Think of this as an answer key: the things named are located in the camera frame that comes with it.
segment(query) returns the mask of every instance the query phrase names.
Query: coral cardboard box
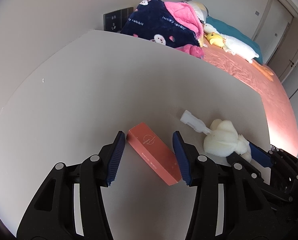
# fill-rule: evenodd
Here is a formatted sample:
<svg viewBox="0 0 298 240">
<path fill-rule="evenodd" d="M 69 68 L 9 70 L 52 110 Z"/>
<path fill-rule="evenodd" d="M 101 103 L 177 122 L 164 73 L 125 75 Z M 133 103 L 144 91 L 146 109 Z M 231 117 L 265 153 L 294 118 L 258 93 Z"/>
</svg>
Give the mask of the coral cardboard box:
<svg viewBox="0 0 298 240">
<path fill-rule="evenodd" d="M 181 180 L 175 154 L 145 123 L 130 129 L 127 141 L 169 186 Z"/>
</svg>

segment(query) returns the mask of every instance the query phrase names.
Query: teal blanket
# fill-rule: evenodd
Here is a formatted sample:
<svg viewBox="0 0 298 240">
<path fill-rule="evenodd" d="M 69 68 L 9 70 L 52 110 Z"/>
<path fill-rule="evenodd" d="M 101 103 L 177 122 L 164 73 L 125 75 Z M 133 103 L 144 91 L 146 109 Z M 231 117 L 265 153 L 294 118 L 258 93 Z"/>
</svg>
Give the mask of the teal blanket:
<svg viewBox="0 0 298 240">
<path fill-rule="evenodd" d="M 232 36 L 237 38 L 238 40 L 246 43 L 247 45 L 249 45 L 250 47 L 253 48 L 253 50 L 259 54 L 258 58 L 255 58 L 254 60 L 257 61 L 259 64 L 263 64 L 263 60 L 262 60 L 262 54 L 261 54 L 261 50 L 259 45 L 254 42 L 253 40 L 251 40 L 249 37 L 247 37 L 246 35 L 242 34 L 240 31 L 238 31 L 236 28 L 220 21 L 217 19 L 214 19 L 212 17 L 207 17 L 206 23 L 211 24 L 214 28 L 217 29 L 218 32 L 220 32 L 221 34 L 224 35 L 228 35 L 228 36 Z"/>
</svg>

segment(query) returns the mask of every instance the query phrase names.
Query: pink bed sheet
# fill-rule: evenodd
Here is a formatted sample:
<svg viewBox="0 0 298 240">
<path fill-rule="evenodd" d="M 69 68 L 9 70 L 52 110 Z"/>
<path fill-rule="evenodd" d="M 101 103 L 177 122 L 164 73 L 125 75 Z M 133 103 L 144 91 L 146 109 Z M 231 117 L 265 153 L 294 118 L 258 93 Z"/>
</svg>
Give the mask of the pink bed sheet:
<svg viewBox="0 0 298 240">
<path fill-rule="evenodd" d="M 264 104 L 267 116 L 270 143 L 290 154 L 298 154 L 298 127 L 289 98 L 278 77 L 269 81 L 249 62 L 238 55 L 226 53 L 223 49 L 210 45 L 204 50 L 204 60 L 223 69 L 257 91 Z"/>
</svg>

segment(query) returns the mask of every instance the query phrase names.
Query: circular logo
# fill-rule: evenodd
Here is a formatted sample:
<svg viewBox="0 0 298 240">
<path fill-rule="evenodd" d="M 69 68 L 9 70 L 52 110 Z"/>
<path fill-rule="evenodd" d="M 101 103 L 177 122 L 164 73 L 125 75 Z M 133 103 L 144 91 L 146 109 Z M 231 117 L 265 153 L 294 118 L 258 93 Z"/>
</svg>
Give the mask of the circular logo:
<svg viewBox="0 0 298 240">
<path fill-rule="evenodd" d="M 148 145 L 151 145 L 154 143 L 154 138 L 152 135 L 145 135 L 144 138 L 143 138 L 143 144 L 148 144 Z"/>
</svg>

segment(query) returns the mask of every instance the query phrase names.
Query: yellow stuffed chick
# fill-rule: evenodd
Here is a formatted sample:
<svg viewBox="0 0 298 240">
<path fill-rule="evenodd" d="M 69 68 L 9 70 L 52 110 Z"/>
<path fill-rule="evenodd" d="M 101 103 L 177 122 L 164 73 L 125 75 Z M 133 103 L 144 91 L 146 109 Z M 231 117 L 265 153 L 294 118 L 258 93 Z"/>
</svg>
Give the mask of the yellow stuffed chick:
<svg viewBox="0 0 298 240">
<path fill-rule="evenodd" d="M 209 43 L 211 45 L 215 45 L 218 47 L 223 47 L 225 45 L 225 39 L 223 39 L 219 34 L 217 33 L 209 33 L 207 36 L 205 36 Z"/>
</svg>

